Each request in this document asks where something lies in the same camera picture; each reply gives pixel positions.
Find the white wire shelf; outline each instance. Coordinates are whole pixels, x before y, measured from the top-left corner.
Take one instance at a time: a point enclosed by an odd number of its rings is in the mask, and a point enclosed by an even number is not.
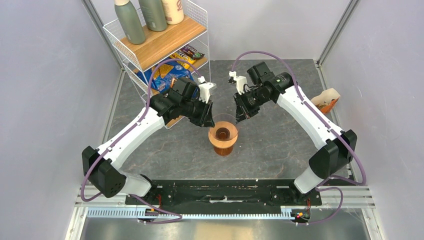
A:
[[[146,34],[146,41],[140,45],[134,45],[127,41],[118,19],[103,26],[109,41],[122,60],[124,70],[134,85],[142,90],[140,92],[137,89],[144,103],[147,101],[148,86],[135,74],[137,72],[136,70],[141,71],[144,79],[147,79],[144,74],[146,70],[168,58],[186,44],[190,44],[199,52],[204,53],[204,59],[206,61],[199,60],[194,65],[197,69],[207,65],[209,67],[209,79],[211,79],[208,12],[190,0],[182,0],[182,7],[185,14],[183,22],[177,25],[168,25],[167,29],[162,32],[148,30],[141,9],[137,9],[138,17]],[[153,96],[156,93],[157,91],[153,90],[150,95]],[[172,127],[173,124],[181,119],[182,117],[175,119],[166,127]]]

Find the bottle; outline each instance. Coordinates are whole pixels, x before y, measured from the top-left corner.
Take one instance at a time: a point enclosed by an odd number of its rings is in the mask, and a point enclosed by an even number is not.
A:
[[[182,0],[162,0],[166,22],[170,25],[179,24],[184,19]]]
[[[138,0],[148,29],[162,32],[167,29],[164,7],[161,0]]]
[[[126,38],[132,44],[142,44],[146,40],[146,35],[136,8],[130,0],[114,1],[115,12]]]

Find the blue snack bag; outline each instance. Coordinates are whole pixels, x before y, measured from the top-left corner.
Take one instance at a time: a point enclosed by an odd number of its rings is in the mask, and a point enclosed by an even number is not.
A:
[[[144,72],[144,75],[146,76],[147,80],[144,79],[140,71],[137,72],[137,76],[147,85],[148,80],[150,79],[152,71],[155,69],[155,67],[156,66]],[[151,88],[159,91],[160,93],[163,93],[171,87],[172,79],[178,79],[181,77],[186,77],[194,81],[190,71],[185,69],[178,62],[167,62],[164,65],[160,66],[154,74],[153,81],[151,82]]]

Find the white wall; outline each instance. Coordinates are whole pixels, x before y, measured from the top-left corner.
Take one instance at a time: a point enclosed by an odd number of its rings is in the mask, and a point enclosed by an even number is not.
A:
[[[112,0],[91,0],[104,23],[116,19]],[[138,0],[131,0],[138,8]],[[284,59],[317,59],[349,0],[192,0],[208,12],[212,60],[262,50]],[[263,59],[248,55],[245,59]]]
[[[341,98],[341,125],[356,151],[388,239],[424,231],[424,7],[422,0],[367,0],[357,9],[323,70]]]
[[[64,239],[119,68],[81,1],[7,1],[0,33],[0,239]]]

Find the green bottle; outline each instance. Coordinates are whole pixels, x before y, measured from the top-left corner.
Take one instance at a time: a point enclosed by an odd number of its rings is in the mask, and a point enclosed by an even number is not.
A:
[[[155,32],[162,32],[167,29],[167,19],[165,18],[162,0],[138,0],[138,3],[148,29]]]
[[[132,44],[142,44],[146,40],[137,10],[130,0],[114,0],[118,16],[126,38]]]

